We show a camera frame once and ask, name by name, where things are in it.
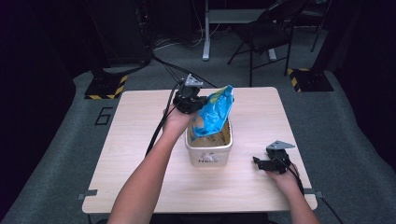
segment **wire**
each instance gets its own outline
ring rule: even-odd
[[[134,72],[139,71],[140,69],[146,67],[148,64],[149,64],[149,60],[144,61],[140,66],[138,66],[136,68],[128,69],[128,70],[125,70],[125,71],[122,71],[122,72],[118,72],[118,73],[110,73],[110,72],[107,72],[107,71],[104,71],[104,72],[105,72],[105,74],[110,75],[112,77],[123,77],[123,76],[127,76],[127,75],[130,75],[130,74],[134,73]]]
[[[227,0],[224,1],[224,9],[227,8]],[[218,23],[218,25],[216,26],[215,30],[213,30],[212,34],[209,35],[210,38],[212,38],[212,35],[219,29],[220,27],[220,23]],[[220,39],[222,37],[222,31],[220,31],[220,35],[218,37],[218,39]]]
[[[193,48],[193,47],[197,47],[201,43],[201,41],[204,39],[204,29],[202,28],[201,21],[199,20],[197,9],[195,8],[194,0],[191,0],[191,2],[192,2],[192,8],[194,9],[195,17],[198,20],[199,28],[200,28],[200,31],[201,31],[201,37],[199,38],[198,43],[196,43],[194,45],[188,45],[189,47]]]
[[[152,137],[151,137],[151,141],[150,141],[150,143],[149,143],[149,145],[148,145],[148,149],[147,149],[147,151],[146,151],[145,157],[147,157],[147,155],[148,155],[149,152],[151,151],[152,147],[154,146],[155,140],[157,140],[157,136],[158,136],[158,133],[160,132],[160,129],[161,129],[161,128],[163,127],[163,125],[165,124],[166,119],[168,118],[169,114],[173,111],[173,109],[172,109],[170,112],[168,112],[168,111],[169,111],[169,106],[170,106],[170,104],[171,104],[172,96],[173,96],[173,94],[174,94],[174,92],[175,92],[175,89],[176,89],[176,87],[177,87],[178,85],[180,85],[180,84],[181,84],[181,81],[179,81],[179,82],[174,86],[174,88],[172,89],[171,93],[169,94],[168,103],[166,104],[166,108],[165,108],[165,110],[163,111],[163,118],[161,119],[160,123],[159,123],[158,126],[157,126],[157,129],[155,130],[154,134],[153,134]]]
[[[289,166],[286,165],[286,163],[283,162],[280,158],[278,158],[278,157],[276,157],[276,156],[274,156],[274,158],[277,159],[278,161],[280,161],[280,163],[282,163],[282,164],[285,166],[285,168],[286,168],[288,171],[290,171],[292,175],[294,175],[294,177],[296,178],[296,181],[297,181],[297,186],[298,186],[298,188],[300,189],[300,192],[304,195],[303,182],[302,182],[301,179],[300,179],[300,174],[299,174],[299,172],[298,172],[298,170],[297,170],[296,165],[294,165],[294,163],[290,162],[290,164],[291,164],[291,165],[294,167],[294,169],[296,170],[296,173],[297,173],[297,174],[295,174],[294,171],[292,171],[292,170],[289,168]]]
[[[91,220],[91,215],[90,214],[88,214],[88,223],[92,224],[92,220]]]
[[[332,213],[334,214],[334,216],[338,219],[338,221],[341,224],[344,224],[343,220],[341,220],[341,218],[335,213],[335,211],[332,209],[332,207],[326,202],[326,200],[324,200],[323,197],[320,197],[320,199],[329,207],[329,209],[332,211]]]
[[[172,79],[175,82],[179,82],[181,79],[176,75],[176,73],[170,68],[168,65],[163,64],[163,67],[166,69],[166,71],[171,75]]]
[[[171,42],[172,42],[172,39],[171,39],[171,38],[158,39],[157,42],[154,43],[154,46],[155,46],[156,48],[158,48],[158,47],[166,46],[166,45],[168,45],[168,44],[171,43]]]
[[[152,57],[152,59],[154,59],[155,61],[157,61],[157,62],[159,62],[159,63],[166,64],[167,66],[172,67],[172,68],[175,68],[175,69],[177,69],[177,70],[179,70],[179,71],[181,71],[181,72],[184,72],[184,73],[186,73],[186,74],[191,74],[191,75],[194,76],[194,77],[198,77],[199,79],[201,79],[202,81],[204,81],[204,82],[206,82],[207,84],[211,85],[212,87],[217,88],[217,86],[215,86],[215,85],[212,84],[211,82],[209,82],[209,81],[207,81],[206,79],[204,79],[204,78],[202,78],[202,77],[200,77],[200,76],[194,74],[193,72],[191,72],[191,71],[189,71],[189,70],[187,70],[187,69],[178,67],[178,66],[176,66],[176,65],[174,65],[174,64],[171,64],[171,63],[166,63],[166,62],[164,62],[163,60],[157,58],[157,56],[155,56],[154,54],[152,54],[151,57]]]
[[[203,39],[200,38],[200,39],[192,40],[192,41],[181,41],[181,42],[176,42],[176,43],[170,43],[170,44],[167,44],[167,45],[164,45],[164,46],[160,46],[160,47],[158,47],[158,48],[156,48],[154,50],[164,49],[164,48],[167,48],[167,47],[170,47],[170,46],[173,46],[173,45],[179,45],[179,44],[185,44],[185,43],[191,43],[191,42],[201,42],[202,40]]]

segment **forearm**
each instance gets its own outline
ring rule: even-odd
[[[317,217],[306,201],[304,195],[300,192],[297,185],[284,192],[289,202],[291,222],[293,224],[317,224]]]
[[[122,187],[108,223],[149,223],[158,202],[165,170],[176,141],[177,137],[172,134],[162,135],[159,138]]]

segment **blue chip bag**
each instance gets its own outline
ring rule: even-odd
[[[192,130],[198,137],[221,131],[233,106],[233,87],[223,87],[210,94],[208,99],[208,103],[192,122]]]

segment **human arm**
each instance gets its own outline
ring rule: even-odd
[[[289,168],[294,173],[297,173],[294,165],[291,165]],[[291,171],[288,170],[282,175],[270,171],[265,171],[265,173],[275,180],[280,191],[282,191],[282,193],[288,200],[291,214],[291,222],[293,224],[319,223],[311,207],[309,207],[308,202],[305,200],[304,195],[300,192],[300,189],[297,185],[296,177],[291,173]]]
[[[157,143],[120,190],[107,223],[149,223],[172,149],[194,117],[195,114],[182,114],[177,109],[169,114]]]

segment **black chair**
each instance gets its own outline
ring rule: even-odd
[[[294,23],[297,16],[303,11],[305,3],[306,0],[278,0],[265,9],[257,20],[233,27],[235,33],[242,39],[242,43],[227,64],[230,64],[237,54],[250,52],[250,87],[252,86],[253,69],[267,64],[286,59],[284,75],[287,74]],[[241,51],[241,48],[245,44],[248,46],[248,50]],[[289,45],[286,57],[278,58],[269,63],[253,66],[253,52],[262,54],[268,49],[274,49],[285,45]]]
[[[314,52],[315,46],[317,45],[320,32],[323,28],[324,22],[326,21],[326,17],[331,5],[332,0],[309,0],[298,18],[298,21],[302,21],[302,23],[305,21],[308,23],[312,22],[317,26],[317,36],[315,37],[311,52]]]

